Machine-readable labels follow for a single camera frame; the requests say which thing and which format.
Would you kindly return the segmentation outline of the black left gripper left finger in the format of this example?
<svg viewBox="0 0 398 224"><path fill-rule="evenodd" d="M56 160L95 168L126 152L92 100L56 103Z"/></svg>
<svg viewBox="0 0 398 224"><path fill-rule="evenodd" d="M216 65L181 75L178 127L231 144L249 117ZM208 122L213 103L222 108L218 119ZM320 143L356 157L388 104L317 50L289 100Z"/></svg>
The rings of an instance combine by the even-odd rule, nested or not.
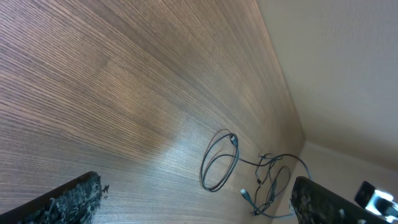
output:
<svg viewBox="0 0 398 224"><path fill-rule="evenodd" d="M109 185L89 171L30 202L1 214L1 223L92 223Z"/></svg>

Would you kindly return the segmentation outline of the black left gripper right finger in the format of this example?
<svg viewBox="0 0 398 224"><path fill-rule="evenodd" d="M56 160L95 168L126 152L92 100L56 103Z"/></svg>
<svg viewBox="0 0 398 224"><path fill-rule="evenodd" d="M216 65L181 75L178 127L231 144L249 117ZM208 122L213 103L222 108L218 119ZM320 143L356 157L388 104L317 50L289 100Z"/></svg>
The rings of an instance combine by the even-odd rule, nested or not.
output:
<svg viewBox="0 0 398 224"><path fill-rule="evenodd" d="M296 178L290 201L299 224L388 224L303 176Z"/></svg>

